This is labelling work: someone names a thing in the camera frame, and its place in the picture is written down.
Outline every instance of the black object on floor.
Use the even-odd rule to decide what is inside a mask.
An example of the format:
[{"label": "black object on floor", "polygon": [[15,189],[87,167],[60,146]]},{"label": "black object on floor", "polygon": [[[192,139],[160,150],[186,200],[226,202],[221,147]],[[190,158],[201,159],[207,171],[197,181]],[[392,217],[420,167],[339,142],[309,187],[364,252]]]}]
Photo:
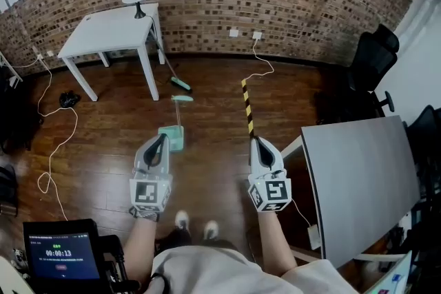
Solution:
[{"label": "black object on floor", "polygon": [[62,108],[72,108],[80,99],[81,96],[73,91],[63,92],[60,95],[60,106]]},{"label": "black object on floor", "polygon": [[30,101],[32,88],[20,83],[15,89],[0,68],[0,148],[11,153],[25,147],[30,150],[32,139],[43,123],[37,106]]},{"label": "black object on floor", "polygon": [[17,216],[19,202],[17,198],[17,178],[12,165],[0,167],[0,214]]}]

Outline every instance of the floor baseboard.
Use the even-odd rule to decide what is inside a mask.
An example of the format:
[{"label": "floor baseboard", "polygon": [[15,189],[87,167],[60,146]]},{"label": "floor baseboard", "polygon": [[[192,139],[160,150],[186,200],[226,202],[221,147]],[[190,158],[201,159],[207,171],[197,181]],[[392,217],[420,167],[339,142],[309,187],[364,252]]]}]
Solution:
[{"label": "floor baseboard", "polygon": [[[295,64],[295,65],[304,65],[304,66],[312,66],[312,67],[318,67],[318,68],[324,68],[324,69],[330,69],[330,70],[341,70],[344,69],[344,66],[339,64],[333,64],[333,63],[324,63],[322,61],[312,61],[307,59],[296,59],[296,58],[285,58],[283,56],[273,56],[273,55],[259,55],[260,58],[273,61],[276,63],[289,63],[289,64]],[[167,58],[170,60],[174,59],[238,59],[238,60],[257,60],[256,57],[253,54],[243,54],[243,53],[210,53],[210,52],[186,52],[186,53],[167,53]],[[112,63],[127,63],[130,61],[137,61],[139,58],[137,56],[120,56],[118,58],[109,58],[110,65]],[[149,54],[149,59],[155,61],[158,60],[158,54]],[[77,63],[77,67],[88,67],[88,66],[94,66],[94,65],[102,65],[103,62],[101,60],[94,60],[94,61],[84,61],[82,63]],[[60,67],[56,67],[54,69],[51,69],[50,71],[55,74],[57,72],[62,72],[69,70],[67,66],[63,65]],[[47,75],[47,71],[42,72],[36,72],[34,74],[30,74],[27,76],[24,76],[25,78],[33,79],[40,76]]]}]

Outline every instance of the wall socket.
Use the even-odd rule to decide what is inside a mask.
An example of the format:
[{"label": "wall socket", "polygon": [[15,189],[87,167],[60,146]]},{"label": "wall socket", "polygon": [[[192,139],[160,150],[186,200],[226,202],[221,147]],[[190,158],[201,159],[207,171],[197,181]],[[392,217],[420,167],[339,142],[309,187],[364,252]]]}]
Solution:
[{"label": "wall socket", "polygon": [[262,38],[262,32],[256,32],[256,31],[253,32],[253,39],[259,40],[261,38]]},{"label": "wall socket", "polygon": [[239,30],[237,30],[237,29],[231,29],[229,31],[229,36],[230,37],[237,37],[238,35],[239,35]]}]

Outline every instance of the black and yellow striped pole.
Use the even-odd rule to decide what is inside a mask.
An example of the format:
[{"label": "black and yellow striped pole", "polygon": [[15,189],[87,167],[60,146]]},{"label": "black and yellow striped pole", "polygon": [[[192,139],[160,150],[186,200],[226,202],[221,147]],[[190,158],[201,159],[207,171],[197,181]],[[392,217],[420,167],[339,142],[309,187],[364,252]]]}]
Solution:
[{"label": "black and yellow striped pole", "polygon": [[249,104],[249,97],[247,91],[247,80],[245,78],[242,80],[242,91],[243,91],[243,99],[245,101],[245,111],[247,113],[247,119],[248,119],[249,138],[253,138],[254,137],[253,116],[251,114],[251,105]]}]

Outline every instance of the black bag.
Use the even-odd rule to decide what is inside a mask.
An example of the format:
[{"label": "black bag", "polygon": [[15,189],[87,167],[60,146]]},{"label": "black bag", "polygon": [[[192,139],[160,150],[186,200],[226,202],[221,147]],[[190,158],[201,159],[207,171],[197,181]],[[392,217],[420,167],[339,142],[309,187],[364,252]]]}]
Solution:
[{"label": "black bag", "polygon": [[64,92],[60,95],[60,106],[62,108],[72,108],[81,99],[79,94],[73,91]]}]

